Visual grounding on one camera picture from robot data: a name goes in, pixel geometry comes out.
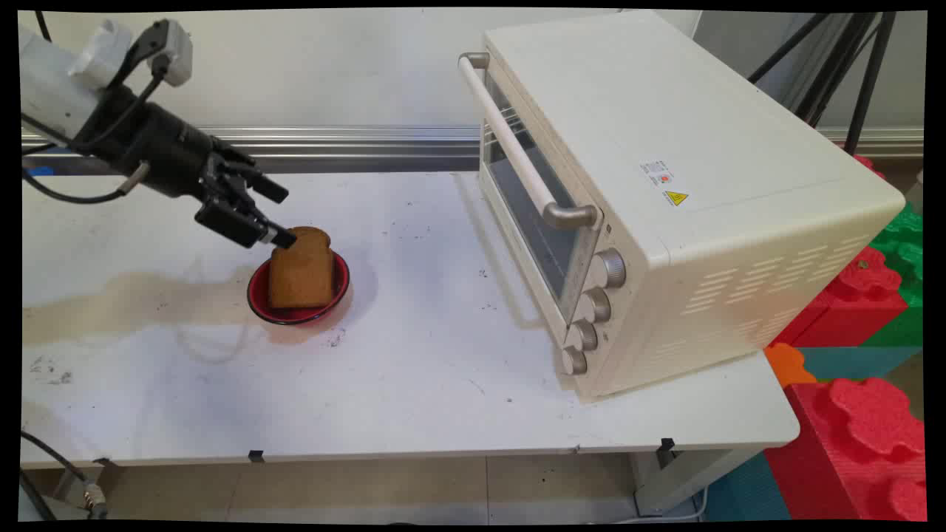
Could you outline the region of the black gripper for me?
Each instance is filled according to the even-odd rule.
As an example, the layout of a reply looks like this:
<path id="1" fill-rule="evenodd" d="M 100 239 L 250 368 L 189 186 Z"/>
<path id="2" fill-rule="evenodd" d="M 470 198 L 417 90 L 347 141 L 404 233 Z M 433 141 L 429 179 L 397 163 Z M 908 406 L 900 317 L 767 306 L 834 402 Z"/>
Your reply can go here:
<path id="1" fill-rule="evenodd" d="M 111 134 L 97 142 L 95 138 L 118 120 L 135 101 L 128 87 L 109 89 L 97 108 L 75 136 L 82 145 L 90 144 L 87 154 L 103 160 L 111 169 L 130 175 L 142 162 L 149 172 L 142 184 L 171 198 L 193 197 L 203 201 L 194 219 L 199 225 L 246 248 L 257 243 L 288 249 L 297 236 L 271 222 L 249 202 L 232 203 L 220 195 L 206 198 L 202 178 L 215 154 L 215 171 L 231 180 L 240 180 L 243 188 L 253 189 L 276 203 L 288 196 L 288 190 L 260 171 L 256 159 L 229 143 L 218 143 L 183 119 L 154 102 L 138 106 Z"/>

